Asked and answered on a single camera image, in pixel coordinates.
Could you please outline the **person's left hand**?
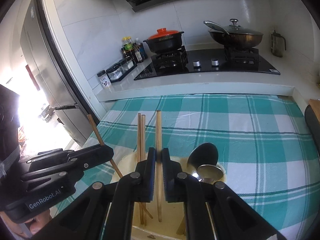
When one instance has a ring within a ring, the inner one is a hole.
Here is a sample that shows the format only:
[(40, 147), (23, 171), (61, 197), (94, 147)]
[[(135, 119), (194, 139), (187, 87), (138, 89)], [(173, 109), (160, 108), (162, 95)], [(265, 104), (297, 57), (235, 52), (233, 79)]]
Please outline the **person's left hand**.
[[(12, 236), (16, 239), (27, 238), (27, 235), (21, 229), (21, 227), (10, 220), (10, 218), (4, 213), (1, 212), (1, 220), (4, 222), (5, 227), (9, 230)], [(32, 235), (38, 233), (44, 226), (46, 226), (52, 217), (50, 215), (50, 210), (46, 210), (43, 213), (37, 215), (36, 217), (26, 221), (29, 224), (29, 230)]]

